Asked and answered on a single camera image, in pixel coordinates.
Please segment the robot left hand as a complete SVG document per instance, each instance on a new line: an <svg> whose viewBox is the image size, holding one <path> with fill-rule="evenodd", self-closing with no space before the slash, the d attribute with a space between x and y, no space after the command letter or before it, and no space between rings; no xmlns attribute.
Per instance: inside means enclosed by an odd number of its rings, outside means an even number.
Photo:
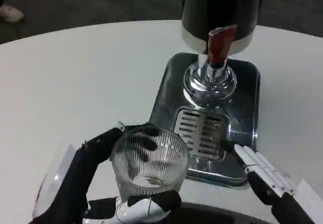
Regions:
<svg viewBox="0 0 323 224"><path fill-rule="evenodd" d="M139 158L148 161L145 150L157 149L152 137L159 129L151 124L114 127L85 141L80 148L67 150L53 175L46 174L35 201L31 223L143 223L148 217L168 214L180 208L182 199L175 190L131 196L121 203L118 197L87 200L87 193L99 164L107 161L114 145L127 130L143 130L136 146Z"/></svg>

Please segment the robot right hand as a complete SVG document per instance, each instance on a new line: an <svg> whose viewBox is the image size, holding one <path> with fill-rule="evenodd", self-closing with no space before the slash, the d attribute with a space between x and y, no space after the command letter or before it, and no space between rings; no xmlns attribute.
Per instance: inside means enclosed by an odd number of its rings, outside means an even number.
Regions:
<svg viewBox="0 0 323 224"><path fill-rule="evenodd" d="M288 175L248 146L232 140L222 140L220 146L240 164L251 189L271 207L278 223L322 223L322 190L306 179L296 186Z"/></svg>

